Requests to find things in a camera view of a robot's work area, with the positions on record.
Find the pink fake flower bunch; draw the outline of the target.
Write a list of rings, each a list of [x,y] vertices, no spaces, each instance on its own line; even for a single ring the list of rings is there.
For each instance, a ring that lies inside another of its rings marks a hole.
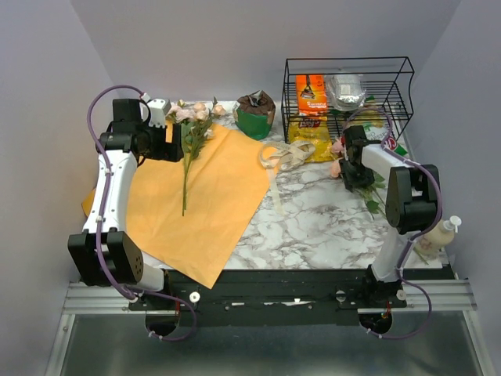
[[[333,145],[330,148],[332,155],[337,156],[337,159],[332,163],[330,167],[330,175],[334,179],[341,179],[341,155],[344,152],[344,144],[340,138],[336,138]],[[374,174],[375,182],[366,188],[355,189],[355,192],[360,195],[363,199],[368,212],[374,219],[375,214],[380,214],[384,218],[385,215],[385,200],[379,193],[379,189],[383,189],[384,179],[380,177],[377,173]]]

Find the orange wrapping paper sheet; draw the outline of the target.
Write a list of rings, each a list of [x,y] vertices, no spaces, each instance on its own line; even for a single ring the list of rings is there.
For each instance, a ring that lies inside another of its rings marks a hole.
[[[126,232],[139,248],[207,288],[214,286],[259,204],[269,178],[261,142],[218,121],[214,138],[183,163],[146,161],[134,174]]]

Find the green brown snack bag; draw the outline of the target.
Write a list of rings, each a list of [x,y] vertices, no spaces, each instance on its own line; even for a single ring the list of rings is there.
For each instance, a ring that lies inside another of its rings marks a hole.
[[[258,90],[241,96],[236,101],[232,113],[240,131],[252,139],[262,140],[271,131],[276,105],[266,92]]]

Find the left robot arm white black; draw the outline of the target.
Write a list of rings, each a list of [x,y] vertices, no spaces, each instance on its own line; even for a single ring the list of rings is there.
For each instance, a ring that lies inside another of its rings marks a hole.
[[[145,263],[139,246],[127,235],[127,207],[132,180],[145,159],[178,162],[183,157],[181,130],[166,140],[165,99],[116,99],[113,120],[99,137],[99,174],[94,198],[81,233],[70,235],[68,251],[88,286],[146,290],[156,309],[173,302],[164,271]]]

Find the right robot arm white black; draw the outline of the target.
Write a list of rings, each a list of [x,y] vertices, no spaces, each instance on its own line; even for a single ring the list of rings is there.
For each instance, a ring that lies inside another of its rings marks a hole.
[[[384,140],[368,139],[361,125],[346,128],[343,137],[340,167],[345,188],[351,192],[368,188],[375,183],[375,174],[387,183],[385,217],[391,228],[370,267],[375,280],[360,287],[362,301],[376,307],[388,298],[384,283],[402,278],[414,241],[431,231],[442,216],[438,170],[395,153]]]

